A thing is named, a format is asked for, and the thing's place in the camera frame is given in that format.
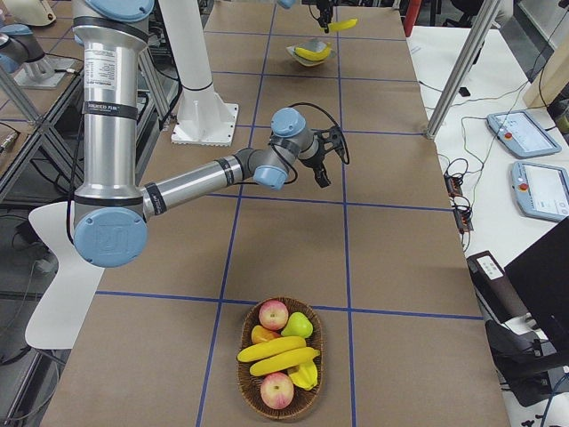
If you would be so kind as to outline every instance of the bowl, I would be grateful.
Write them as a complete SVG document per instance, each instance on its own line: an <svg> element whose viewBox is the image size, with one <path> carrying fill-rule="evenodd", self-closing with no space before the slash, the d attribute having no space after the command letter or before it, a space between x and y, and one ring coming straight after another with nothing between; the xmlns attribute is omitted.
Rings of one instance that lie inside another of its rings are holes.
<svg viewBox="0 0 569 427"><path fill-rule="evenodd" d="M243 363L237 362L237 380L239 383L239 390L243 395L245 401L252 407L257 413L266 416L272 420L287 420L298 417L304 413L307 409L312 407L314 401L317 398L320 389L322 388L323 382L323 366L322 357L324 355L323 349L323 339L322 339L322 325L318 315L310 308L307 304L295 300L293 298L287 298L283 296L278 296L276 298L268 298L265 301L259 302L255 305L251 311L247 314L243 324L243 333L241 335L241 348L249 347L252 345L251 341L251 331L254 326L259 325L259 310L261 305L270 300L278 300L282 302L289 313L295 311L300 311L303 313L312 323L314 331L312 335L307 338L306 345L312 347L316 350L320 350L320 356L314 359L314 363L317 366L318 371L318 384L310 391L303 390L297 386L294 386L294 397L290 405L284 409L272 409L265 405L263 400L260 398L260 384L263 381L263 377L252 376L249 373L249 368L254 362Z"/></svg>

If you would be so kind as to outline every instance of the blue cap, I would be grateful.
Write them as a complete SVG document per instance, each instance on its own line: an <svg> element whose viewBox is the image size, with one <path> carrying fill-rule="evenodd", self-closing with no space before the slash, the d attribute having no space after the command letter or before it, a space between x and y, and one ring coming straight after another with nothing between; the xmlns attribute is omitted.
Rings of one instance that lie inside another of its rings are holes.
<svg viewBox="0 0 569 427"><path fill-rule="evenodd" d="M270 189L281 189L285 185L287 173L276 166L259 166L252 180Z"/></svg>
<svg viewBox="0 0 569 427"><path fill-rule="evenodd" d="M2 27L2 32L7 36L29 36L32 30L24 24L10 24Z"/></svg>
<svg viewBox="0 0 569 427"><path fill-rule="evenodd" d="M0 54L0 67L2 67L6 73L11 74L20 67L20 64L12 58Z"/></svg>
<svg viewBox="0 0 569 427"><path fill-rule="evenodd" d="M294 0L276 0L279 6L284 7L285 9L290 9L291 6L294 4Z"/></svg>
<svg viewBox="0 0 569 427"><path fill-rule="evenodd" d="M298 135L305 127L305 118L296 109L291 108L278 110L270 122L273 133L281 138Z"/></svg>
<svg viewBox="0 0 569 427"><path fill-rule="evenodd" d="M79 254L99 267L118 267L136 258L147 240L146 223L124 207L103 207L86 215L75 228Z"/></svg>
<svg viewBox="0 0 569 427"><path fill-rule="evenodd" d="M138 22L154 9L154 0L85 0L95 11L119 22Z"/></svg>

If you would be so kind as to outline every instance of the basket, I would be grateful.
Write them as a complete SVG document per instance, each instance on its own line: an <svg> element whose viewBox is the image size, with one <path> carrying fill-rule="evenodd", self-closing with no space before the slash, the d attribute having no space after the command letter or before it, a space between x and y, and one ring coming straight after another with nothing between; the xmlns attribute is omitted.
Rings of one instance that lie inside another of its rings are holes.
<svg viewBox="0 0 569 427"><path fill-rule="evenodd" d="M282 302L289 313L300 311L303 313L312 323L314 331L312 335L307 338L306 344L309 347L320 350L320 356L314 359L314 363L317 366L318 371L318 384L310 391L303 390L299 387L294 386L294 398L290 405L284 409L272 409L265 405L265 403L260 398L260 384L262 383L263 377L252 376L249 373L249 368L252 363L237 362L237 380L239 383L239 390L243 395L245 401L252 407L256 412L261 415L266 416L272 420L287 420L294 417L298 417L300 414L304 413L307 409L312 407L314 401L322 388L323 382L323 368L322 368L322 356L324 355L323 350L323 339L322 339L322 325L316 313L306 304L294 300L293 298L286 297L276 297L269 298L265 301L259 302L255 305L247 317L245 318L243 325L243 333L241 335L241 349L249 347L252 345L251 342L251 331L254 326L259 325L259 310L261 305L269 300L278 300Z"/></svg>

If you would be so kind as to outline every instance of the printed label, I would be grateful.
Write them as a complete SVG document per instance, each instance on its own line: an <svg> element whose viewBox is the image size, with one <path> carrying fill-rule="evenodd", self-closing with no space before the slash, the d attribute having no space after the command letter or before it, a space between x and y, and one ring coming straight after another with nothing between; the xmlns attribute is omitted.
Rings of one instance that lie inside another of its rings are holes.
<svg viewBox="0 0 569 427"><path fill-rule="evenodd" d="M85 87L116 90L116 52L85 49Z"/></svg>
<svg viewBox="0 0 569 427"><path fill-rule="evenodd" d="M493 261L493 259L490 256L487 255L487 256L483 256L481 258L478 258L478 263L480 264L480 267L482 268L482 270L484 270L486 275L491 280L494 280L496 278L501 278L503 276L503 274L501 274L500 269L498 268L498 266L496 265L496 263Z"/></svg>

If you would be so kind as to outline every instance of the tablet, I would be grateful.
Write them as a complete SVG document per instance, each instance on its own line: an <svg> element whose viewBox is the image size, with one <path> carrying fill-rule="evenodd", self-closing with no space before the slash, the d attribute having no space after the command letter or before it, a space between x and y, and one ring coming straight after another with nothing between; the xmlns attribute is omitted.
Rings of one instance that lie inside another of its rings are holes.
<svg viewBox="0 0 569 427"><path fill-rule="evenodd" d="M555 222L569 216L569 175L562 167L516 162L512 184L522 212Z"/></svg>
<svg viewBox="0 0 569 427"><path fill-rule="evenodd" d="M527 111L491 114L486 121L516 157L547 156L561 151L561 146Z"/></svg>

